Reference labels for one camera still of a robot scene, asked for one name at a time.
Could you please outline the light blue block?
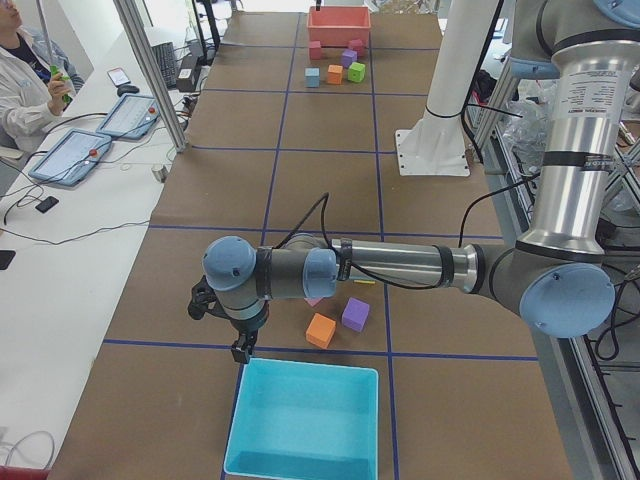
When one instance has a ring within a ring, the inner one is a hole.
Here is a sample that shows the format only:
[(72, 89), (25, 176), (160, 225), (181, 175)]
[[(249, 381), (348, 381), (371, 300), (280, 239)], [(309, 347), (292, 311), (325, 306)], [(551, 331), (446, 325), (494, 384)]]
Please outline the light blue block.
[(318, 88), (320, 86), (320, 70), (318, 68), (305, 69), (305, 86), (307, 88)]

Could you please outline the near orange foam block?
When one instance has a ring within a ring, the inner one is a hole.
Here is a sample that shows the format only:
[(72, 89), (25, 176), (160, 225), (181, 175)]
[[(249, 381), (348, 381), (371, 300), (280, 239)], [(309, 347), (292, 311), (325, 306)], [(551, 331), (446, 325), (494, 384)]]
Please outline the near orange foam block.
[(319, 313), (315, 313), (305, 332), (306, 340), (322, 349), (327, 349), (336, 331), (336, 322)]

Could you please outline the near purple foam block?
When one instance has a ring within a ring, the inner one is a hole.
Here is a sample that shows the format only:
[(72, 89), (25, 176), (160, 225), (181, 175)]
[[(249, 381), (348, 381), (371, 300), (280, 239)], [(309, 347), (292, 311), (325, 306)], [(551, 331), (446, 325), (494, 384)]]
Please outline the near purple foam block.
[(370, 305), (362, 300), (350, 297), (342, 313), (342, 324), (356, 332), (364, 329), (370, 312)]

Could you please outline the purple foam block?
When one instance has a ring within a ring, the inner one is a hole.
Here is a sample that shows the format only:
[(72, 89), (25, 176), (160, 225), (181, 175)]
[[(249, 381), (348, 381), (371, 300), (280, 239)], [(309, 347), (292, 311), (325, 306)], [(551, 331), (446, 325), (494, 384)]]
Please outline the purple foam block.
[(342, 313), (342, 324), (356, 332), (364, 329), (370, 312), (370, 305), (362, 300), (350, 297)]
[(341, 65), (348, 69), (352, 63), (358, 61), (358, 52), (352, 49), (344, 49), (341, 53)]

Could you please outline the small metal cylinder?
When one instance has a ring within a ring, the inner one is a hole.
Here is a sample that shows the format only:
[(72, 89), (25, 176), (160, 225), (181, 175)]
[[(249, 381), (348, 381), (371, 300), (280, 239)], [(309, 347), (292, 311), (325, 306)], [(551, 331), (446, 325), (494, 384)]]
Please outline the small metal cylinder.
[(160, 182), (160, 183), (164, 183), (167, 179), (168, 176), (168, 170), (167, 167), (165, 165), (162, 164), (158, 164), (158, 165), (154, 165), (151, 168), (152, 174), (154, 176), (154, 178)]

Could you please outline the near blue teach pendant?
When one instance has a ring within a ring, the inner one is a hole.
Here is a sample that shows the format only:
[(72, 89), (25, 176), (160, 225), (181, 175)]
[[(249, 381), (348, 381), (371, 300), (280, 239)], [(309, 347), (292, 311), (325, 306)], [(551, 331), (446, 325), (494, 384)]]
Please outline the near blue teach pendant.
[(28, 175), (42, 184), (72, 187), (100, 163), (110, 150), (108, 135), (71, 129), (35, 164)]

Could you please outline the blue teach pendant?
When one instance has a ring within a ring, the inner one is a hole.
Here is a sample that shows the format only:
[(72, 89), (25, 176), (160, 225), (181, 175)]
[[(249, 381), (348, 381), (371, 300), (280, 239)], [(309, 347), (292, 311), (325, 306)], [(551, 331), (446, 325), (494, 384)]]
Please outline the blue teach pendant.
[(123, 94), (96, 132), (114, 140), (139, 140), (156, 124), (159, 109), (152, 96)]
[(100, 163), (110, 150), (108, 135), (71, 129), (35, 164), (28, 175), (42, 184), (72, 187)]

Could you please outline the far blue teach pendant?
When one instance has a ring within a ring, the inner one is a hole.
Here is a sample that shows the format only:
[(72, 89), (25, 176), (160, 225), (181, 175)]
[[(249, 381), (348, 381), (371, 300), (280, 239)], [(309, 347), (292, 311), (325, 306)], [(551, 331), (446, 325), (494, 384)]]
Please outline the far blue teach pendant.
[(159, 109), (152, 96), (123, 94), (96, 132), (114, 140), (139, 140), (156, 124)]

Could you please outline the black computer mouse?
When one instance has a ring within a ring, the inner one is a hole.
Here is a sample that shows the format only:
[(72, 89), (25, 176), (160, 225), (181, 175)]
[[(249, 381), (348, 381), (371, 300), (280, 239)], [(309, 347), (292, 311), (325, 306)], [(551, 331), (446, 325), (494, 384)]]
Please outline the black computer mouse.
[(117, 96), (122, 97), (125, 94), (137, 94), (140, 89), (132, 84), (123, 84), (117, 87)]

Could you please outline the far green foam block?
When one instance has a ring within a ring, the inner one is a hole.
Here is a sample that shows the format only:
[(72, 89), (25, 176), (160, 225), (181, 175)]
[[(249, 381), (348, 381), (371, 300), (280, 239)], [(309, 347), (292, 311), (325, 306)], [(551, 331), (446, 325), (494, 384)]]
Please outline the far green foam block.
[(347, 70), (347, 80), (352, 83), (362, 83), (366, 75), (366, 65), (352, 62)]

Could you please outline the far purple foam block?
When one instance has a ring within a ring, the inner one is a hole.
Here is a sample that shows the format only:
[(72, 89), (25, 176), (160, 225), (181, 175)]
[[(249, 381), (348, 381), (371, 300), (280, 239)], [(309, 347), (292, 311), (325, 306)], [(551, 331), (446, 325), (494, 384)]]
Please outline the far purple foam block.
[(341, 65), (348, 69), (352, 63), (358, 61), (358, 52), (352, 49), (344, 49), (341, 53)]

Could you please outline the far red foam block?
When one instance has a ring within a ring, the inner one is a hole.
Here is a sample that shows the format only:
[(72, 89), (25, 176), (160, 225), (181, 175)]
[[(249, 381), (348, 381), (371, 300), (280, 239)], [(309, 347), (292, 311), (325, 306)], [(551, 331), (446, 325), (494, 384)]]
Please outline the far red foam block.
[(308, 56), (310, 60), (322, 59), (322, 44), (320, 41), (312, 40), (308, 42)]

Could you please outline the person in white coat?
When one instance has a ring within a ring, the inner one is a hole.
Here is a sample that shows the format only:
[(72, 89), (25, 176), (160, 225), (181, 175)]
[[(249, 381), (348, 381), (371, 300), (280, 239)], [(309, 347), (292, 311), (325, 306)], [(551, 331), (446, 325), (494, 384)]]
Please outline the person in white coat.
[(34, 152), (84, 86), (68, 56), (1, 3), (1, 144)]

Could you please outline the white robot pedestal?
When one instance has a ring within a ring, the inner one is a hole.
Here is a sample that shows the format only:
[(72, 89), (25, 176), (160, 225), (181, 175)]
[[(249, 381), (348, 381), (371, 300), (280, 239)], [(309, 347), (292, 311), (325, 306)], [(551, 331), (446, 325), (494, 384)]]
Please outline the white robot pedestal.
[(451, 3), (423, 116), (395, 132), (400, 175), (470, 175), (461, 118), (501, 9), (500, 1)]

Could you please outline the aluminium frame post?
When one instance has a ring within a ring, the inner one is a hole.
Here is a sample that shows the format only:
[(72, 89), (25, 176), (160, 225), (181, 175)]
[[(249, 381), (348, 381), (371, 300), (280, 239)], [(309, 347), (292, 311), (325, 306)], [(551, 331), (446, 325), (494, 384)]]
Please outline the aluminium frame post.
[(182, 153), (187, 146), (186, 137), (152, 53), (137, 6), (130, 0), (114, 0), (113, 3), (142, 74), (158, 102), (161, 117), (173, 146), (177, 153)]

